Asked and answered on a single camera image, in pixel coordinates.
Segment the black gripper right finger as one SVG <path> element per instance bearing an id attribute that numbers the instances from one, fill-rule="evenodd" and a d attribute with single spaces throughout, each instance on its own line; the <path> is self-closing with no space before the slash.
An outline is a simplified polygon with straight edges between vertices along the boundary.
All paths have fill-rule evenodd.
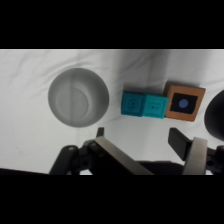
<path id="1" fill-rule="evenodd" d="M 183 175 L 204 175 L 207 171 L 224 175 L 224 145 L 211 149 L 205 139 L 190 140 L 177 128 L 169 130 L 168 143 L 184 161 Z"/>

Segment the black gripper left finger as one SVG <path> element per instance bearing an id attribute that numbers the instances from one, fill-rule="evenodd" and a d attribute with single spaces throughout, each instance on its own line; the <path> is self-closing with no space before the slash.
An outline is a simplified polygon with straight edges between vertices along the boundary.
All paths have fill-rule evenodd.
<path id="1" fill-rule="evenodd" d="M 89 170 L 93 175 L 152 175 L 152 172 L 125 154 L 104 137 L 104 128 L 96 138 L 84 142 L 81 148 L 68 145 L 61 149 L 49 174 L 79 175 Z"/>

